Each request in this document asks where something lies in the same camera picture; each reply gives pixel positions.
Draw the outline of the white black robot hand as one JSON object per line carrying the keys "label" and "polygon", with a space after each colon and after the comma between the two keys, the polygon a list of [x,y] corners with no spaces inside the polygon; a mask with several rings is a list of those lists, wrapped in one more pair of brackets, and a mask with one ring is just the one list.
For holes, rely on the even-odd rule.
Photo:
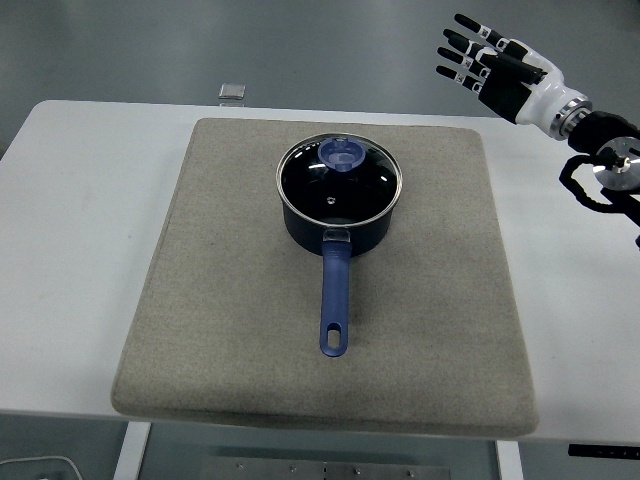
{"label": "white black robot hand", "polygon": [[566,86],[562,71],[546,57],[466,15],[454,20],[473,36],[444,30],[448,45],[437,53],[450,64],[436,72],[473,92],[499,117],[564,140],[591,113],[588,97]]}

